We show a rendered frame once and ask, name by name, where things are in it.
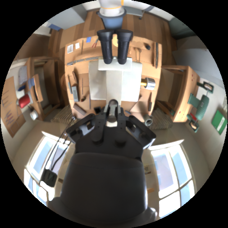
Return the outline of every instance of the red-handled pliers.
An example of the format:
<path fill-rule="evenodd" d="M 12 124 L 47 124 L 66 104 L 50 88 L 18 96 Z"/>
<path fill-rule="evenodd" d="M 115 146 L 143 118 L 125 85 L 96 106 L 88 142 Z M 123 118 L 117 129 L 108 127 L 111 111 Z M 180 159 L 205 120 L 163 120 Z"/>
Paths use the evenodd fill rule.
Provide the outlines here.
<path fill-rule="evenodd" d="M 98 40 L 99 40 L 99 39 L 97 39 L 97 40 L 95 41 L 95 43 L 93 44 L 93 46 L 95 45 L 94 48 L 96 48 L 96 44 L 97 44 Z"/>

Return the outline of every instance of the wooden workbench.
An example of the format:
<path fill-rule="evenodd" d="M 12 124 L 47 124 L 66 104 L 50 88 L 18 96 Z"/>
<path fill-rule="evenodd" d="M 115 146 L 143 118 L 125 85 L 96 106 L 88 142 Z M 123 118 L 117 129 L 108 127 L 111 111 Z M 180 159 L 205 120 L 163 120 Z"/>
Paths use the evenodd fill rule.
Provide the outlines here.
<path fill-rule="evenodd" d="M 46 56 L 43 56 L 43 57 L 30 57 L 28 59 L 28 61 L 25 63 L 25 66 L 27 66 L 27 79 L 29 79 L 29 78 L 31 79 L 34 76 L 34 74 L 35 74 L 34 73 L 34 62 L 36 60 L 48 61 L 50 59 L 59 59 L 59 57 L 46 57 Z M 24 91 L 25 91 L 25 93 L 27 93 L 29 91 L 28 81 L 26 82 Z M 57 104 L 48 113 L 44 114 L 44 109 L 47 106 L 42 108 L 39 100 L 37 100 L 37 98 L 36 98 L 34 87 L 31 87 L 30 93 L 31 93 L 31 96 L 32 96 L 32 101 L 33 101 L 33 104 L 31 104 L 30 106 L 32 108 L 34 108 L 34 110 L 38 113 L 38 118 L 37 118 L 38 120 L 43 121 L 53 110 L 55 110 L 56 108 L 58 108 L 60 106 L 60 104 Z"/>
<path fill-rule="evenodd" d="M 197 82 L 200 81 L 200 76 L 189 66 L 162 66 L 163 69 L 166 69 L 172 73 L 177 73 L 182 75 L 182 83 L 180 93 L 178 95 L 177 103 L 175 106 L 172 106 L 168 102 L 159 102 L 156 101 L 156 104 L 164 111 L 173 122 L 186 122 L 187 114 L 190 114 L 192 105 L 188 104 L 188 99 L 190 93 L 194 96 L 197 95 L 198 86 Z M 170 110 L 175 111 L 175 115 L 172 116 Z"/>
<path fill-rule="evenodd" d="M 94 113 L 94 108 L 95 107 L 104 107 L 106 105 L 105 100 L 90 100 L 90 105 L 88 106 L 88 103 L 86 101 L 84 102 L 76 102 L 78 106 L 80 106 L 82 109 L 84 109 L 87 113 L 85 116 L 81 115 L 79 112 L 77 112 L 74 108 L 74 100 L 73 100 L 73 95 L 70 94 L 70 90 L 68 88 L 68 82 L 70 80 L 71 86 L 74 84 L 74 80 L 72 76 L 72 71 L 76 73 L 76 76 L 78 78 L 79 84 L 78 84 L 78 91 L 79 91 L 79 100 L 85 95 L 85 93 L 89 93 L 89 61 L 86 61 L 86 58 L 90 57 L 97 57 L 97 56 L 102 56 L 102 50 L 101 50 L 101 45 L 100 41 L 97 42 L 96 48 L 92 48 L 92 45 L 96 41 L 98 36 L 92 36 L 91 37 L 91 42 L 86 43 L 86 38 L 78 39 L 72 43 L 69 43 L 66 45 L 65 48 L 65 78 L 66 78 L 66 85 L 67 85 L 67 92 L 68 92 L 68 98 L 69 98 L 69 103 L 72 108 L 72 113 L 76 118 L 82 119 L 86 115 L 90 113 Z M 118 48 L 116 45 L 114 45 L 114 38 L 112 42 L 112 52 L 113 56 L 118 56 Z M 76 49 L 75 44 L 79 43 L 80 48 Z M 69 45 L 73 44 L 73 52 L 67 54 L 67 47 Z M 150 45 L 151 49 L 147 50 L 146 45 Z M 161 61 L 162 61 L 162 45 L 159 44 L 159 56 L 158 56 L 158 66 L 157 68 L 155 67 L 155 42 L 141 38 L 141 37 L 133 37 L 132 42 L 130 42 L 130 47 L 131 48 L 131 54 L 128 53 L 128 57 L 132 58 L 133 61 L 139 61 L 139 51 L 136 48 L 141 48 L 142 52 L 140 54 L 140 62 L 142 63 L 142 74 L 141 78 L 153 78 L 155 80 L 156 86 L 154 90 L 147 90 L 143 86 L 141 86 L 140 89 L 140 95 L 142 96 L 141 101 L 145 103 L 146 107 L 144 108 L 143 112 L 134 112 L 131 114 L 134 115 L 136 118 L 138 118 L 140 121 L 143 120 L 143 116 L 145 114 L 151 115 L 152 110 L 155 105 L 155 99 L 157 96 L 157 91 L 159 88 L 159 82 L 160 82 L 160 74 L 161 74 Z M 76 62 L 74 65 L 68 66 L 67 63 L 76 61 L 79 59 L 83 59 L 81 62 Z M 152 102 L 152 109 L 151 112 L 148 112 L 148 104 L 149 102 Z M 121 102 L 121 107 L 123 110 L 130 111 L 130 109 L 136 104 L 136 102 L 128 102 L 128 101 L 122 101 Z"/>

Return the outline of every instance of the wooden floor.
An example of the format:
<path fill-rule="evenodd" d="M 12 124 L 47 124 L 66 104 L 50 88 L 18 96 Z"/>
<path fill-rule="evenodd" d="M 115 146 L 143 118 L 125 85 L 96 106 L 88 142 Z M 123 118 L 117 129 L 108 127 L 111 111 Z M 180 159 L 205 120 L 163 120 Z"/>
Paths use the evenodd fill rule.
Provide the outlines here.
<path fill-rule="evenodd" d="M 96 11 L 88 12 L 86 21 L 66 30 L 53 30 L 51 33 L 48 56 L 59 57 L 59 79 L 64 75 L 64 55 L 66 44 L 80 38 L 95 36 L 98 30 L 104 29 L 101 18 Z M 133 31 L 140 36 L 162 44 L 162 65 L 176 65 L 172 51 L 177 50 L 177 43 L 171 37 L 169 23 L 151 14 L 144 13 L 142 20 L 138 16 L 127 14 L 123 18 L 122 29 Z M 63 90 L 65 105 L 68 105 L 67 94 Z"/>

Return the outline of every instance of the round yellow object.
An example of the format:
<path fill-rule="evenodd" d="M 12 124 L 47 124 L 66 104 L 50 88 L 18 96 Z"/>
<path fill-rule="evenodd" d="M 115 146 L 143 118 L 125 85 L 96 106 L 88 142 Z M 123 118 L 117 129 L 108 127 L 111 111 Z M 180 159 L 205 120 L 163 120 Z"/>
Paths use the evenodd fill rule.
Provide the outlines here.
<path fill-rule="evenodd" d="M 114 46 L 118 47 L 118 40 L 117 40 L 117 35 L 113 35 L 112 43 Z"/>

